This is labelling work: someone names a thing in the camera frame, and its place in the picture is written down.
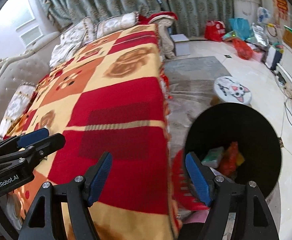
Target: blue bag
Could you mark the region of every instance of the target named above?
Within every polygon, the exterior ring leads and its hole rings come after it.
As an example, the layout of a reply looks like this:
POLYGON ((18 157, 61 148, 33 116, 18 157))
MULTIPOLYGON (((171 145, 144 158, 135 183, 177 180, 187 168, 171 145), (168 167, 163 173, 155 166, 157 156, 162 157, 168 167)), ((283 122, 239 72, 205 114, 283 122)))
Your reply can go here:
POLYGON ((238 37, 243 41, 253 36, 248 20, 243 18, 233 18, 229 19, 229 22, 233 31, 236 31, 238 37))

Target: round stool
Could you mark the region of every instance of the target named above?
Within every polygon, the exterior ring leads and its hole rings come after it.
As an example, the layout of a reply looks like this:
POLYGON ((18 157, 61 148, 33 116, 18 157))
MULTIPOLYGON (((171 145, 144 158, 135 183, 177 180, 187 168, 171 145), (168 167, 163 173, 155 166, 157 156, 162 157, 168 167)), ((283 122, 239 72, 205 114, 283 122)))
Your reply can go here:
POLYGON ((217 78, 214 82, 214 92, 222 102, 249 105, 252 101, 250 90, 233 77, 217 78))

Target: tile floor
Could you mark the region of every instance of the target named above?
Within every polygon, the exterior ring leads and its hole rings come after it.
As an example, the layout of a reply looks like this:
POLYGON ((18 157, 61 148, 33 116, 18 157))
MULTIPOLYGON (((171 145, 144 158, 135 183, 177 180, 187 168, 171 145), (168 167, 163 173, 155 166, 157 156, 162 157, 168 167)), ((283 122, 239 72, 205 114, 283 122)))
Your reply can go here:
POLYGON ((231 43, 190 41, 190 52, 190 56, 178 59, 215 56, 233 77, 251 90, 252 107, 269 120, 278 136, 282 135, 285 148, 282 149, 282 171, 278 180, 281 195, 279 238, 292 240, 292 126, 284 110, 285 96, 264 64, 252 59, 242 60, 231 43))

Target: blanket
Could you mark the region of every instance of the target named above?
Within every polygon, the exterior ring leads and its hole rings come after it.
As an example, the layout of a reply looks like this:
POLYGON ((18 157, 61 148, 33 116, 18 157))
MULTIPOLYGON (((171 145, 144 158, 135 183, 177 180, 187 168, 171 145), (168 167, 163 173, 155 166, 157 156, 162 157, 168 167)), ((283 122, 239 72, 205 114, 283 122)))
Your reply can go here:
MULTIPOLYGON (((181 223, 172 199, 161 71, 157 26, 141 25, 86 45, 38 84, 34 103, 10 136, 47 127, 62 133, 66 144, 14 191, 22 217, 42 183, 68 183, 109 151, 113 166, 89 209, 100 238, 176 238, 181 223)), ((62 210, 72 240, 66 203, 62 210)))

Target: stool leg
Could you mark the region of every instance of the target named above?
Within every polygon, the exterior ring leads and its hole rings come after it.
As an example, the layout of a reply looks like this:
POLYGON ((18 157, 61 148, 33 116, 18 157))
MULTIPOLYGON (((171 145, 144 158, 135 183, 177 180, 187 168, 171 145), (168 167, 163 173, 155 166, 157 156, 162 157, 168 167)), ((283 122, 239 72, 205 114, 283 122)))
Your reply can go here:
POLYGON ((219 104, 221 101, 218 96, 213 96, 212 100, 210 100, 210 105, 215 106, 219 104))

